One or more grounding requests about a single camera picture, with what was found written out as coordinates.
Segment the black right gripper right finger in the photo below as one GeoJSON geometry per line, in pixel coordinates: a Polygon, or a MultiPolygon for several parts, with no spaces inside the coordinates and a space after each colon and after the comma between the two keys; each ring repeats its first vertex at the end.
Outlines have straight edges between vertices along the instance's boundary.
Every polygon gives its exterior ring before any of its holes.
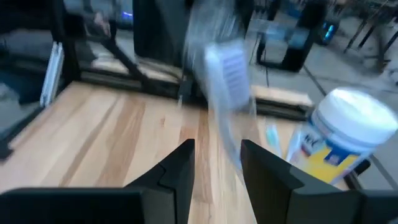
{"type": "Polygon", "coordinates": [[[258,224],[361,224],[361,196],[342,191],[245,139],[244,183],[258,224]]]}

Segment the blue toothbrush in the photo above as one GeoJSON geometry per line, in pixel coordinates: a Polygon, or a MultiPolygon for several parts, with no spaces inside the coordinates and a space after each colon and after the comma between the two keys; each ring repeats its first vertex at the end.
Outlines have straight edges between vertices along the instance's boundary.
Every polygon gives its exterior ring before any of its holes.
{"type": "Polygon", "coordinates": [[[235,0],[193,0],[185,64],[207,99],[225,154],[240,177],[241,141],[248,137],[256,119],[244,35],[235,0]]]}

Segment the purple toothbrush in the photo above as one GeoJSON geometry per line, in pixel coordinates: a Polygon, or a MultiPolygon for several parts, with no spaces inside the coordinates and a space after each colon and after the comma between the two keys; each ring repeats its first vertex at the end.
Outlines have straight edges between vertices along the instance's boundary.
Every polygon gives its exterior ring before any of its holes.
{"type": "Polygon", "coordinates": [[[302,141],[302,125],[300,124],[295,128],[290,138],[289,146],[287,148],[287,155],[285,158],[286,161],[290,162],[294,152],[300,148],[301,141],[302,141]]]}

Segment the white printed booklet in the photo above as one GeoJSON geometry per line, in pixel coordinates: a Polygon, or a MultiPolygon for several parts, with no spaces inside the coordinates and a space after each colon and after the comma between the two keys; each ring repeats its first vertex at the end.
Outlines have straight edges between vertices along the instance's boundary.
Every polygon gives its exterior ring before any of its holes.
{"type": "Polygon", "coordinates": [[[53,102],[58,92],[58,84],[62,73],[64,62],[64,49],[61,42],[53,42],[52,51],[47,66],[42,92],[40,95],[40,106],[47,107],[53,102]]]}

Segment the yellow disinfecting wipes canister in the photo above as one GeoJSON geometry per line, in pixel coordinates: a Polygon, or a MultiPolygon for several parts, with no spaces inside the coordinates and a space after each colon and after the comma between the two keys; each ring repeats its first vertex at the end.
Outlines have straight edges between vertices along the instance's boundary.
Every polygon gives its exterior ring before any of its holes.
{"type": "Polygon", "coordinates": [[[309,113],[289,163],[336,184],[398,131],[398,115],[375,97],[335,88],[309,113]]]}

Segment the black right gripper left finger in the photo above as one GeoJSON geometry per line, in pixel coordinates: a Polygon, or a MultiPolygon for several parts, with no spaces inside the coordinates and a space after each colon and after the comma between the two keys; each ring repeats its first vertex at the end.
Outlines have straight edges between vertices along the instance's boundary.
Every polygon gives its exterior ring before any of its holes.
{"type": "Polygon", "coordinates": [[[195,140],[187,139],[125,188],[135,190],[139,224],[187,224],[195,178],[195,140]]]}

